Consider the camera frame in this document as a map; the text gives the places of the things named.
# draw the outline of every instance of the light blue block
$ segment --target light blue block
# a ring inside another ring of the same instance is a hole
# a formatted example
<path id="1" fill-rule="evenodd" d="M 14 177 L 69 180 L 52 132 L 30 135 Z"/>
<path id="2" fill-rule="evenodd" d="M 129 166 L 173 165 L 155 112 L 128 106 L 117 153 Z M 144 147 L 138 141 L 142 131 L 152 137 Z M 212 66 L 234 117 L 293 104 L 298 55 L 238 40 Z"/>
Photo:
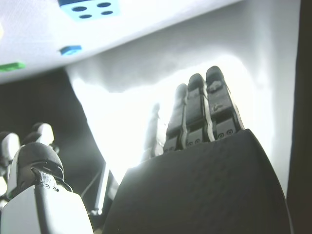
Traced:
<path id="1" fill-rule="evenodd" d="M 75 21 L 87 21 L 120 14 L 118 0 L 58 0 L 61 9 Z"/>
<path id="2" fill-rule="evenodd" d="M 82 50 L 82 47 L 80 45 L 70 45 L 62 48 L 60 50 L 60 53 L 63 56 L 68 56 L 68 55 L 74 55 Z"/>

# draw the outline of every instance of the green block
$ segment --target green block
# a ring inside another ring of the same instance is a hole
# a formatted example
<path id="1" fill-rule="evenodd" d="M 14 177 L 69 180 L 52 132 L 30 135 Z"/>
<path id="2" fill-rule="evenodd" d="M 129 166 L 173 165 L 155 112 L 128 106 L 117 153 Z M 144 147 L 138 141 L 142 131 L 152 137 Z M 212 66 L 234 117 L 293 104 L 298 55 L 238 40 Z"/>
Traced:
<path id="1" fill-rule="evenodd" d="M 0 65 L 0 72 L 11 72 L 19 69 L 25 68 L 26 65 L 21 62 L 14 62 L 10 64 Z"/>

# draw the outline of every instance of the blue toy brick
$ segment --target blue toy brick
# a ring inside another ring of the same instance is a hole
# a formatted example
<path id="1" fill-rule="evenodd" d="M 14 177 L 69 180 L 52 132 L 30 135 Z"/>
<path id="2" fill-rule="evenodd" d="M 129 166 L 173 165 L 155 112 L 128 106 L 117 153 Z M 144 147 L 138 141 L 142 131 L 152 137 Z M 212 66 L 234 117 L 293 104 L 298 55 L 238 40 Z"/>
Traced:
<path id="1" fill-rule="evenodd" d="M 66 47 L 62 48 L 60 50 L 60 53 L 63 56 L 68 56 L 68 55 L 76 54 L 76 53 L 80 52 L 81 50 L 82 50 L 82 47 L 80 45 L 70 45 L 70 46 L 66 46 Z"/>
<path id="2" fill-rule="evenodd" d="M 120 14 L 118 0 L 58 0 L 61 9 L 76 21 L 87 21 Z"/>

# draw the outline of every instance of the blue dice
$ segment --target blue dice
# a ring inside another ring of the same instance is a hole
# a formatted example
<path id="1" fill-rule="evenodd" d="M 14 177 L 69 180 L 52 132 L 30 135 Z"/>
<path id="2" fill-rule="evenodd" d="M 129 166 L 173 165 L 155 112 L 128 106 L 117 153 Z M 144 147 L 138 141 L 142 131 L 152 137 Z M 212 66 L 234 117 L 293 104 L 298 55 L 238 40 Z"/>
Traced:
<path id="1" fill-rule="evenodd" d="M 68 56 L 74 55 L 82 50 L 80 45 L 69 45 L 60 50 L 61 55 Z"/>
<path id="2" fill-rule="evenodd" d="M 61 9 L 76 21 L 87 21 L 120 14 L 118 0 L 58 0 Z"/>

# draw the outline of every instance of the black hole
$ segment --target black hole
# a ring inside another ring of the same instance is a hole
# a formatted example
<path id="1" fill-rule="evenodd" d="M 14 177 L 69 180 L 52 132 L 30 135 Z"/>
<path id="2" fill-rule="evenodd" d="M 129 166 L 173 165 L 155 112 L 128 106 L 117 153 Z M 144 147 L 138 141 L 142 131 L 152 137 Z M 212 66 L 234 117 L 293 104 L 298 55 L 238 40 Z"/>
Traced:
<path id="1" fill-rule="evenodd" d="M 109 2 L 103 2 L 103 3 L 98 4 L 97 7 L 108 7 L 110 5 L 112 5 L 112 4 Z"/>
<path id="2" fill-rule="evenodd" d="M 87 8 L 84 7 L 84 6 L 77 6 L 77 7 L 74 7 L 72 10 L 73 11 L 85 11 Z"/>
<path id="3" fill-rule="evenodd" d="M 102 12 L 101 14 L 102 15 L 110 15 L 110 14 L 112 14 L 113 12 L 112 11 L 104 11 L 104 12 Z"/>
<path id="4" fill-rule="evenodd" d="M 82 16 L 79 16 L 79 18 L 81 19 L 87 19 L 87 18 L 90 18 L 92 17 L 91 15 L 82 15 Z"/>

